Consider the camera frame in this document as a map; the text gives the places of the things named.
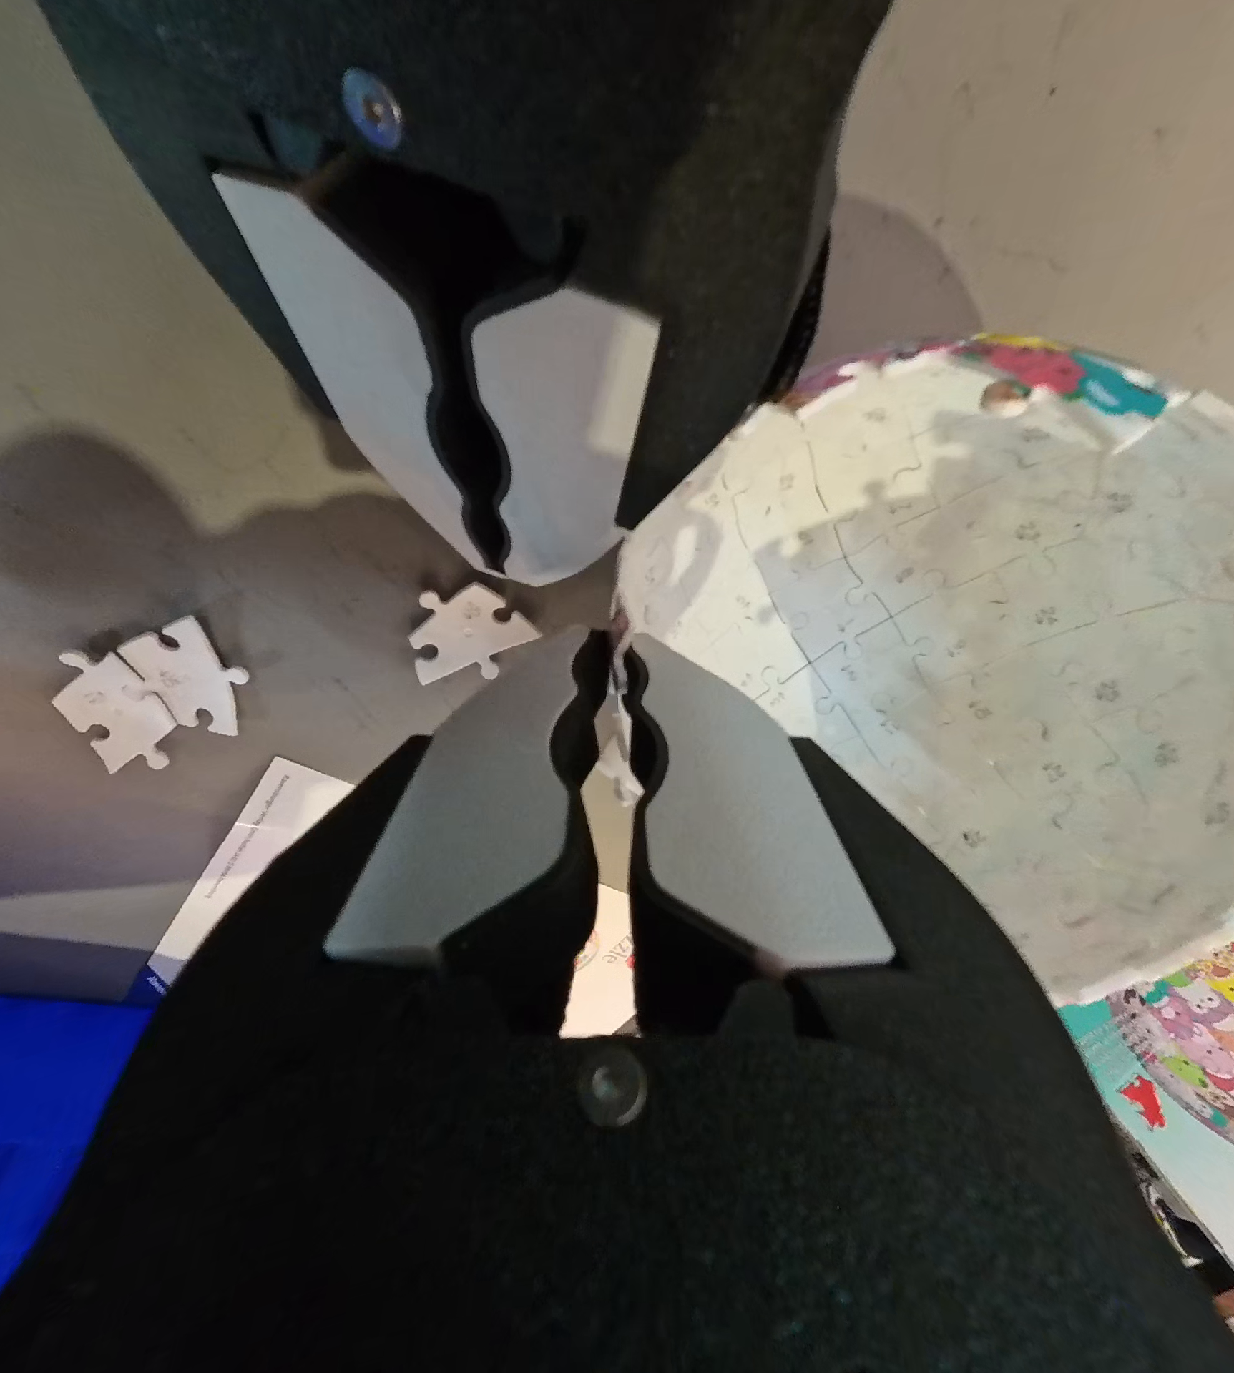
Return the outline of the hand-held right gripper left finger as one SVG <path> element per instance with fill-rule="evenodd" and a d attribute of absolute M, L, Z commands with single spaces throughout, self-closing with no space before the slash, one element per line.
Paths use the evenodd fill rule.
<path fill-rule="evenodd" d="M 431 735 L 327 931 L 368 1000 L 482 998 L 512 1031 L 558 1031 L 597 911 L 581 790 L 611 644 L 518 651 Z"/>

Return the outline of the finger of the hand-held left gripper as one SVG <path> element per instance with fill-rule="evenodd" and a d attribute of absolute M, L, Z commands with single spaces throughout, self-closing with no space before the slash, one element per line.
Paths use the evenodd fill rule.
<path fill-rule="evenodd" d="M 509 468 L 461 342 L 429 340 L 410 300 L 292 189 L 239 173 L 213 187 L 346 438 L 472 566 L 502 572 Z"/>
<path fill-rule="evenodd" d="M 471 302 L 473 385 L 506 462 L 501 575 L 544 586 L 622 538 L 618 504 L 660 345 L 660 318 L 575 286 Z"/>

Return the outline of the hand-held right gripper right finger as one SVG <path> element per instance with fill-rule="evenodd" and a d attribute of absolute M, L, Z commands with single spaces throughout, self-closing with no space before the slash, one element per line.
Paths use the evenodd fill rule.
<path fill-rule="evenodd" d="M 628 873 L 641 1031 L 714 1031 L 743 987 L 883 968 L 896 945 L 790 735 L 648 635 L 625 649 L 642 785 Z"/>

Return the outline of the white puzzle piece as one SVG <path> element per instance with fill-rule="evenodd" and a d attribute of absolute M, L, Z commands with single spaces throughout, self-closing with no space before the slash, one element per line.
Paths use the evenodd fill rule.
<path fill-rule="evenodd" d="M 133 761 L 164 770 L 169 755 L 161 742 L 177 721 L 134 669 L 116 654 L 90 659 L 67 651 L 58 655 L 74 678 L 53 697 L 53 708 L 78 734 L 113 775 Z"/>
<path fill-rule="evenodd" d="M 249 671 L 222 661 L 196 617 L 138 634 L 114 652 L 179 727 L 196 728 L 204 719 L 213 735 L 237 735 L 236 691 L 247 685 Z"/>
<path fill-rule="evenodd" d="M 625 707 L 625 648 L 631 638 L 628 617 L 624 609 L 614 609 L 607 631 L 608 669 L 607 697 L 598 722 L 602 742 L 598 748 L 595 768 L 607 780 L 617 804 L 632 811 L 644 795 L 644 787 L 631 762 L 631 718 Z"/>
<path fill-rule="evenodd" d="M 499 655 L 541 639 L 539 629 L 486 585 L 473 582 L 451 596 L 422 591 L 419 627 L 408 635 L 420 687 L 453 675 L 476 672 L 482 681 L 499 677 Z"/>

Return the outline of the colourful puzzle ball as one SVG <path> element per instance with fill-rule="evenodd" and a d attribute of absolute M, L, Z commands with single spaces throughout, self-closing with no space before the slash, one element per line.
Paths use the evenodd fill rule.
<path fill-rule="evenodd" d="M 627 538 L 618 614 L 813 740 L 1058 1000 L 1234 1006 L 1234 406 L 995 333 L 840 358 Z"/>

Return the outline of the puzzle instruction leaflet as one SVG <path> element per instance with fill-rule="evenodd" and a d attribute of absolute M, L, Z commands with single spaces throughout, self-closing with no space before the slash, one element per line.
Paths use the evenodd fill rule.
<path fill-rule="evenodd" d="M 123 1004 L 154 1007 L 230 905 L 352 788 L 347 781 L 274 758 L 180 904 L 157 948 L 146 957 Z M 632 953 L 628 897 L 598 884 L 591 935 L 574 964 L 561 1027 L 564 1037 L 632 1034 L 637 1030 Z"/>

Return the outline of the teal puzzle box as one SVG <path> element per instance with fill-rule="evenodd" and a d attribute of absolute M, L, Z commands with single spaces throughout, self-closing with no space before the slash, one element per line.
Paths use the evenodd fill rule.
<path fill-rule="evenodd" d="M 1113 1120 L 1234 1264 L 1234 930 L 1060 1018 Z"/>

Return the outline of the blue plastic bin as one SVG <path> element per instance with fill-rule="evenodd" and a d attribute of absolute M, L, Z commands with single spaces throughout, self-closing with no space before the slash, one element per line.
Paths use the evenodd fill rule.
<path fill-rule="evenodd" d="M 67 1189 L 150 1010 L 0 997 L 0 1289 Z"/>

